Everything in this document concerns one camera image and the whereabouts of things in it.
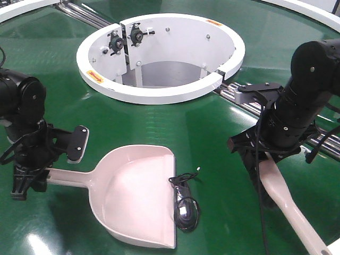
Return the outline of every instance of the green conveyor surface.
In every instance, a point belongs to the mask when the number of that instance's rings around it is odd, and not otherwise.
[[[338,38],[334,30],[302,15],[251,0],[116,0],[83,1],[110,22],[149,13],[186,13],[217,20],[244,40],[246,55],[239,83],[278,82],[290,77],[290,60],[298,45]],[[198,228],[177,230],[175,250],[132,246],[114,239],[92,214],[88,191],[49,185],[30,190],[25,202],[13,201],[12,166],[0,170],[0,254],[42,254],[29,242],[34,235],[46,255],[90,254],[264,254],[259,202],[240,157],[226,146],[228,137],[256,119],[214,92],[174,105],[145,106],[117,101],[91,89],[80,77],[75,54],[95,28],[49,6],[0,24],[4,67],[37,77],[47,88],[45,119],[55,127],[90,129],[84,159],[54,167],[88,172],[110,150],[131,144],[169,147],[178,174],[201,167],[190,187],[201,207]],[[332,99],[334,105],[339,100]],[[324,110],[330,129],[338,118]],[[0,132],[0,151],[8,146]],[[319,154],[310,165],[303,153],[279,163],[292,196],[306,218],[329,244],[340,237],[340,163]],[[279,210],[265,210],[272,254],[307,254]]]

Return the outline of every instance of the pink dustpan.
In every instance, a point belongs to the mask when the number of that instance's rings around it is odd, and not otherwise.
[[[175,248],[175,157],[166,147],[129,145],[109,152],[88,173],[48,168],[48,183],[87,188],[93,214],[120,241]]]

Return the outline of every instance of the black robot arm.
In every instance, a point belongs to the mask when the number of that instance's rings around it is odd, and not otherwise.
[[[271,84],[266,84],[269,93],[263,86],[240,87],[242,94],[251,93],[247,98],[265,105],[255,126],[228,140],[229,149],[240,154],[255,186],[256,150],[260,161],[266,160],[265,152],[269,152],[278,162],[299,153],[300,145],[319,135],[315,117],[332,95],[340,96],[339,63],[340,39],[311,41],[296,49],[292,76],[284,88],[273,93]]]
[[[46,88],[37,78],[0,68],[0,123],[12,144],[0,157],[0,164],[13,161],[12,197],[25,200],[27,189],[46,191],[46,167],[66,153],[69,162],[81,160],[89,131],[78,126],[73,132],[47,123]]]

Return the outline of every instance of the yellow warning sticker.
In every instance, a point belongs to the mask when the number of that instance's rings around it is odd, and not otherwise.
[[[212,24],[215,24],[215,25],[217,25],[217,26],[223,26],[223,24],[222,23],[219,23],[219,22],[217,22],[217,21],[215,21],[215,20],[207,20],[207,22],[209,22],[209,23],[212,23]]]
[[[96,73],[93,70],[87,71],[86,72],[89,76],[91,76],[92,79],[94,79],[97,83],[102,83],[104,82],[104,78],[101,77],[98,73]]]

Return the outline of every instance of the bolt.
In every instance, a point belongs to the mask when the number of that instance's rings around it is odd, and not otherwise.
[[[116,42],[116,47],[117,47],[118,49],[122,49],[122,48],[124,47],[123,42],[122,42],[122,41],[117,41],[117,42]]]
[[[143,39],[143,34],[142,33],[136,33],[136,35],[134,37],[136,38],[137,41],[141,41]]]

